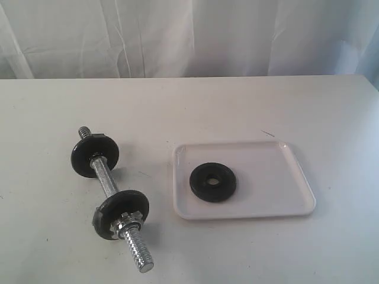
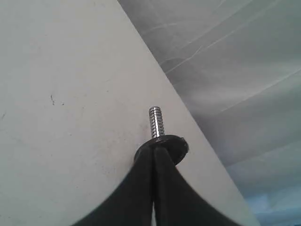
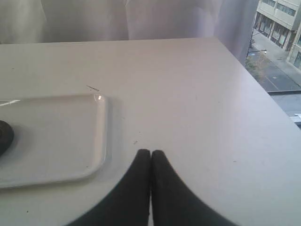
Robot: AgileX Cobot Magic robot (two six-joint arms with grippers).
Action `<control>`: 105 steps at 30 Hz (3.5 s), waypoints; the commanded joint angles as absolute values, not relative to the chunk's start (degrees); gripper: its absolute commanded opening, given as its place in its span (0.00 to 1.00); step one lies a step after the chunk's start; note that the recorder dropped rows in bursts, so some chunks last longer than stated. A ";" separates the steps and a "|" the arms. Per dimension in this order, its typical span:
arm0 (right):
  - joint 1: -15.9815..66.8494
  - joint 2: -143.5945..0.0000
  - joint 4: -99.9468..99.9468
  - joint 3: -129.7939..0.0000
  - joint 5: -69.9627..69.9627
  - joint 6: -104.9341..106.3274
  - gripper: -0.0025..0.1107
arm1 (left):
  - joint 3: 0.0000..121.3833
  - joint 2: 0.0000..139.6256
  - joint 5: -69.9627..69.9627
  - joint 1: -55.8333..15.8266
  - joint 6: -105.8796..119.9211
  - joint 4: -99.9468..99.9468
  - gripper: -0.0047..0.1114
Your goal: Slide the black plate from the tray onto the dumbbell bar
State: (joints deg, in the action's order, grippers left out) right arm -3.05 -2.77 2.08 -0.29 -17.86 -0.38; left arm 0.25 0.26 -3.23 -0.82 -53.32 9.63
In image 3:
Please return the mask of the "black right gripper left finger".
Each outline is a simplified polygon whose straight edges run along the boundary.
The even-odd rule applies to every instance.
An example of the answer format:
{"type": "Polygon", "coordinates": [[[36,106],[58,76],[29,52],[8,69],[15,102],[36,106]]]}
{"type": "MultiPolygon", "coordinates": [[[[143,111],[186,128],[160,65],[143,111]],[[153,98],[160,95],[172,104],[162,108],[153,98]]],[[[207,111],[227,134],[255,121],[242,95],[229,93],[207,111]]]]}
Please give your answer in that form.
{"type": "Polygon", "coordinates": [[[140,149],[117,185],[71,226],[146,226],[150,210],[151,153],[140,149]]]}

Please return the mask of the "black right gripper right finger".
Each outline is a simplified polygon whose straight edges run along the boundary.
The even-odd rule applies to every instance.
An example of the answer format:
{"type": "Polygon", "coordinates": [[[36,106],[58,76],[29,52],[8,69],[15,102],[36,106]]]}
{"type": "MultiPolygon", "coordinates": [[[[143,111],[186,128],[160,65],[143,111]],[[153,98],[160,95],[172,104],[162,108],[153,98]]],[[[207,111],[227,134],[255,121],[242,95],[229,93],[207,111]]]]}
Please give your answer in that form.
{"type": "Polygon", "coordinates": [[[181,180],[161,150],[151,155],[151,204],[155,226],[233,226],[181,180]]]}

